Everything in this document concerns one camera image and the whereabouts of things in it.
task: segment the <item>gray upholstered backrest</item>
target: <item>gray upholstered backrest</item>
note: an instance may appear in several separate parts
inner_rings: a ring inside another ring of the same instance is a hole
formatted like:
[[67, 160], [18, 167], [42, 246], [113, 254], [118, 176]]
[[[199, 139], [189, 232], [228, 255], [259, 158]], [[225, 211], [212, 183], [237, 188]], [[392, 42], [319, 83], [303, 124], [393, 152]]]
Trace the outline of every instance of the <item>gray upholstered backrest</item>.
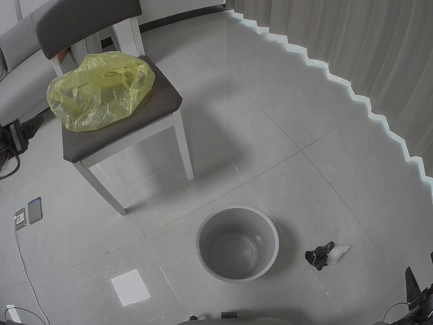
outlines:
[[60, 0], [40, 19], [36, 33], [45, 57], [51, 59], [106, 27], [139, 15], [139, 0]]

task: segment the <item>floor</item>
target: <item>floor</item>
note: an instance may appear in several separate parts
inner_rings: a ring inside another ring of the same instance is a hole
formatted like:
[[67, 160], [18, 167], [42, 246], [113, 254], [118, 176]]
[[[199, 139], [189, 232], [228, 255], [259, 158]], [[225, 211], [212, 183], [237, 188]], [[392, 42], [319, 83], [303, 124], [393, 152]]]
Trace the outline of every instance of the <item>floor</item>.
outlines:
[[[60, 123], [46, 112], [19, 172], [0, 181], [0, 309], [40, 314], [12, 231], [14, 213], [38, 196], [43, 219], [18, 240], [51, 325], [176, 325], [230, 310], [368, 325], [406, 300], [409, 265], [429, 286], [429, 184], [346, 85], [281, 41], [231, 12], [143, 33], [146, 54], [183, 97], [195, 179], [172, 128], [104, 160], [92, 170], [129, 207], [123, 217], [62, 159]], [[230, 204], [260, 209], [279, 231], [274, 266], [249, 283], [215, 279], [195, 251], [200, 223]], [[350, 250], [317, 271], [304, 253], [329, 241]], [[122, 306], [111, 279], [134, 270], [150, 297]]]

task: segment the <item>yellow plastic bag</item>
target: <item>yellow plastic bag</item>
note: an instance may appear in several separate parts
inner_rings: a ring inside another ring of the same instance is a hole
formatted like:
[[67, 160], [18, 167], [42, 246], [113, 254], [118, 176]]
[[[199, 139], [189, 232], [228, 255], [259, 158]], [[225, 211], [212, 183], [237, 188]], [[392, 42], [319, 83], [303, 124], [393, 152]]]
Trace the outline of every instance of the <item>yellow plastic bag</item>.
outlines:
[[136, 57], [119, 51], [89, 54], [76, 70], [51, 82], [47, 101], [68, 130], [96, 130], [130, 116], [154, 79], [149, 65]]

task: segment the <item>black cable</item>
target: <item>black cable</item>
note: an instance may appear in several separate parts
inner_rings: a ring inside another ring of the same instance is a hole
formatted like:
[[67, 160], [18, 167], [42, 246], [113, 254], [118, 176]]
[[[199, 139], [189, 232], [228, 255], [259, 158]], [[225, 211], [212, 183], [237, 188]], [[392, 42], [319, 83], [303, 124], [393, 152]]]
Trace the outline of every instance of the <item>black cable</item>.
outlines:
[[25, 309], [25, 308], [19, 308], [19, 307], [10, 307], [10, 308], [6, 309], [6, 311], [4, 311], [4, 320], [6, 320], [6, 312], [7, 312], [9, 309], [22, 309], [23, 311], [27, 311], [27, 312], [29, 312], [29, 313], [32, 313], [32, 314], [34, 314], [35, 316], [37, 316], [39, 319], [41, 319], [41, 322], [42, 322], [44, 325], [47, 325], [47, 324], [42, 320], [42, 318], [41, 318], [39, 315], [33, 313], [32, 311], [29, 311], [28, 309]]
[[391, 310], [391, 308], [393, 308], [394, 306], [397, 306], [397, 305], [409, 305], [409, 304], [407, 302], [398, 302], [395, 305], [392, 305], [391, 307], [389, 307], [389, 309], [386, 311], [385, 315], [383, 316], [383, 320], [382, 320], [383, 322], [385, 322], [385, 317], [388, 314], [388, 312]]
[[16, 168], [15, 168], [15, 170], [13, 170], [12, 172], [10, 172], [10, 173], [9, 173], [8, 175], [6, 175], [6, 176], [0, 176], [0, 179], [4, 179], [4, 178], [6, 178], [6, 177], [12, 176], [16, 171], [18, 171], [18, 169], [19, 169], [19, 164], [20, 164], [20, 162], [19, 162], [19, 156], [18, 156], [18, 154], [15, 153], [15, 151], [14, 151], [13, 148], [10, 148], [10, 147], [4, 147], [4, 149], [8, 149], [8, 150], [9, 150], [9, 153], [12, 155], [12, 157], [16, 157], [16, 162], [17, 162], [17, 164], [16, 164]]

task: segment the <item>curtain fold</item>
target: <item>curtain fold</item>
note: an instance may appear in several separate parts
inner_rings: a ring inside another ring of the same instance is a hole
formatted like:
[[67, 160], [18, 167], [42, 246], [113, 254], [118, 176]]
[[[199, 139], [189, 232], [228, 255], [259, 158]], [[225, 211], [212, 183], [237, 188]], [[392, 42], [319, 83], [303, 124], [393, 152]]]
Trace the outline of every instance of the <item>curtain fold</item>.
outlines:
[[433, 0], [226, 0], [226, 8], [327, 62], [433, 177]]

